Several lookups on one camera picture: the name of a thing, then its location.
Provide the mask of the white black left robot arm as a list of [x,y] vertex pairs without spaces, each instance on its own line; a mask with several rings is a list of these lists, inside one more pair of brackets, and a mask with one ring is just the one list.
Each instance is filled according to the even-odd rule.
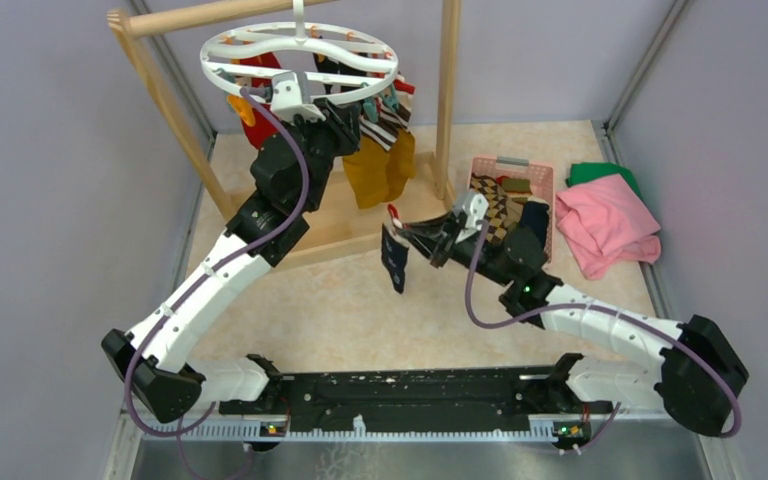
[[299,114],[263,141],[250,167],[255,188],[201,264],[155,311],[101,347],[123,380],[127,406],[141,403],[161,424],[205,404],[243,401],[257,413],[279,404],[276,371],[263,357],[193,367],[188,359],[226,308],[272,271],[307,233],[338,157],[358,151],[359,105],[314,103],[321,120]]

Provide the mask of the mustard sock striped cuff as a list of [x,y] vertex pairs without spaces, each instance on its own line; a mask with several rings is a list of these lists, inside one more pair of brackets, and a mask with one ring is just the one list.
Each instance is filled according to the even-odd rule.
[[370,209],[384,202],[387,195],[386,163],[394,138],[381,123],[360,118],[360,149],[344,156],[343,168],[359,209]]

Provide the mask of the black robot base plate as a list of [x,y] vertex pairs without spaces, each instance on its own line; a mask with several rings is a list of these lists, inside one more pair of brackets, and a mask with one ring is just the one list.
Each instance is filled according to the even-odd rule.
[[273,415],[293,433],[347,432],[356,417],[375,433],[524,432],[533,415],[605,414],[584,403],[551,366],[284,373],[254,401],[220,403],[222,415]]

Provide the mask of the navy blue sock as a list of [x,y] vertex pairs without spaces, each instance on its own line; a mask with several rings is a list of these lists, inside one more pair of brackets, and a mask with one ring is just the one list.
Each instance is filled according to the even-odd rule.
[[550,207],[548,204],[527,201],[522,207],[518,226],[527,228],[537,238],[543,252],[550,256],[548,232],[550,226]]

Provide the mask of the mustard yellow sock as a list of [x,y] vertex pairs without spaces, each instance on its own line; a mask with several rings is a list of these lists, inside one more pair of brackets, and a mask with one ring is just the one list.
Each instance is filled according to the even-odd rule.
[[414,162],[416,140],[410,130],[413,95],[399,93],[398,98],[400,107],[396,113],[384,107],[380,115],[382,125],[394,138],[385,170],[388,188],[384,198],[385,203],[398,199],[404,192],[407,182],[416,175]]

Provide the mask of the navy sock red cuff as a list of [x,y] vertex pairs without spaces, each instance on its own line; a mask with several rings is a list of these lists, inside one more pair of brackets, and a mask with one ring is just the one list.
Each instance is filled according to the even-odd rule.
[[386,211],[387,219],[381,226],[381,263],[387,271],[393,290],[403,294],[409,248],[399,241],[396,233],[396,227],[401,225],[396,207],[388,204]]

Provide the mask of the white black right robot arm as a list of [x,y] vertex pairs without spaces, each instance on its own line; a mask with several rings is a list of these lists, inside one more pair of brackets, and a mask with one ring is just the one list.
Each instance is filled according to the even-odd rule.
[[546,385],[554,409],[609,401],[663,411],[708,437],[740,432],[739,396],[749,373],[713,320],[649,317],[600,301],[545,271],[544,247],[530,228],[515,227],[499,244],[490,243],[488,233],[487,221],[463,210],[413,223],[391,217],[382,227],[382,251],[412,247],[435,267],[464,266],[466,314],[482,329],[530,324],[620,356],[618,362],[574,360]]

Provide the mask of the white round clip hanger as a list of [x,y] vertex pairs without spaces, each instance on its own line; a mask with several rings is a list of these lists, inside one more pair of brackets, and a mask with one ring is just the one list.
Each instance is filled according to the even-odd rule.
[[[399,57],[385,41],[351,27],[308,22],[298,1],[293,3],[293,16],[291,21],[233,28],[207,40],[199,52],[205,77],[222,91],[236,95],[244,80],[271,81],[279,73],[303,71],[313,98],[346,105],[389,90],[400,75]],[[362,70],[367,76],[319,73],[314,54]],[[326,94],[324,84],[356,86],[357,90]]]

